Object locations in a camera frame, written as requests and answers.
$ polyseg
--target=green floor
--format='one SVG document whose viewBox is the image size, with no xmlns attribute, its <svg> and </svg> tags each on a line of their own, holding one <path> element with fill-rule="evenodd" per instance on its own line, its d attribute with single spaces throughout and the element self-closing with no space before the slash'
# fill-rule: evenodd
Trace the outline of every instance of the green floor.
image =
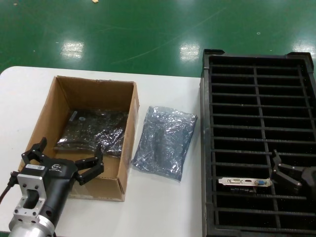
<svg viewBox="0 0 316 237">
<path fill-rule="evenodd" d="M 315 13 L 316 0 L 0 0 L 0 72 L 199 77 L 204 48 L 315 59 Z"/>
</svg>

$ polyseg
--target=open cardboard box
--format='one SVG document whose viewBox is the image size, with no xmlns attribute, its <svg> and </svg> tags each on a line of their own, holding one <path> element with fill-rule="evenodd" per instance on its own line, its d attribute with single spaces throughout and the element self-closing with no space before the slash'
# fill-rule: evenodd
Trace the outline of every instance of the open cardboard box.
<svg viewBox="0 0 316 237">
<path fill-rule="evenodd" d="M 34 143 L 38 143 L 42 137 L 46 137 L 47 146 L 44 154 L 51 158 L 78 160 L 91 157 L 93 152 L 54 150 L 56 142 L 62 136 L 70 118 L 70 111 L 79 109 L 127 111 L 128 118 L 121 158 L 104 156 L 104 172 L 83 186 L 75 182 L 70 195 L 71 198 L 124 201 L 138 108 L 139 101 L 135 82 L 57 76 L 52 82 L 26 150 L 28 151 Z M 24 163 L 21 161 L 19 170 L 23 167 Z"/>
</svg>

